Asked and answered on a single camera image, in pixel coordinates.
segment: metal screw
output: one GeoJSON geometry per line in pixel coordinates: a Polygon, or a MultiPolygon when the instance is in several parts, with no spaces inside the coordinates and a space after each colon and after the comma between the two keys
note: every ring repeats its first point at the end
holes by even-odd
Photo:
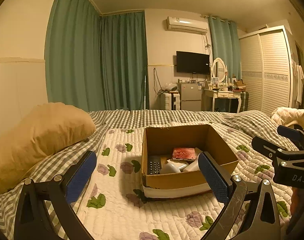
{"type": "Polygon", "coordinates": [[[54,177],[54,180],[55,181],[61,181],[62,180],[62,175],[56,175],[55,177],[54,177]]]}
{"type": "Polygon", "coordinates": [[[263,184],[265,184],[265,185],[270,185],[270,181],[268,181],[267,179],[264,179],[264,180],[263,180],[263,184]]]}
{"type": "Polygon", "coordinates": [[[31,179],[26,179],[24,183],[25,183],[25,185],[29,185],[29,184],[32,183],[32,180],[31,179]]]}
{"type": "Polygon", "coordinates": [[[233,179],[238,182],[241,181],[241,177],[239,175],[234,175],[233,179]]]}

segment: teal curtain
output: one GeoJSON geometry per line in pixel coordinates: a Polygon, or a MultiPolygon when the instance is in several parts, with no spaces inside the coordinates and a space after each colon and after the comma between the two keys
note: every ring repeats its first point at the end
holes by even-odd
{"type": "Polygon", "coordinates": [[[102,17],[88,0],[54,0],[44,56],[50,102],[85,111],[143,109],[144,12],[102,17]]]}
{"type": "Polygon", "coordinates": [[[209,17],[212,37],[213,59],[221,58],[228,69],[228,78],[234,74],[241,78],[240,42],[237,35],[236,23],[221,21],[220,17],[209,17]]]}

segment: tan pillow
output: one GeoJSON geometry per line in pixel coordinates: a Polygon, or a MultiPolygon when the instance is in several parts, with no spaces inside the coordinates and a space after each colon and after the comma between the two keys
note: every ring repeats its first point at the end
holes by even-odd
{"type": "Polygon", "coordinates": [[[27,178],[35,164],[92,135],[88,113],[63,103],[36,106],[21,122],[0,136],[0,194],[27,178]]]}

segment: wardrobe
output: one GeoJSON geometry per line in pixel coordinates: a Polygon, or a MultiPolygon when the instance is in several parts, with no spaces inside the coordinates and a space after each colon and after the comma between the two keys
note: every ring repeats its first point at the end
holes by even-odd
{"type": "Polygon", "coordinates": [[[284,26],[266,28],[240,37],[241,72],[249,92],[248,110],[270,116],[281,106],[297,108],[298,62],[295,41],[284,26]]]}

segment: television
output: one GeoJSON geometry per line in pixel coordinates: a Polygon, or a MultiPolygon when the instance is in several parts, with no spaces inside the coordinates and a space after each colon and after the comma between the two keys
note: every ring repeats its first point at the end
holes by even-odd
{"type": "Polygon", "coordinates": [[[201,53],[177,51],[176,71],[210,75],[210,56],[201,53]]]}

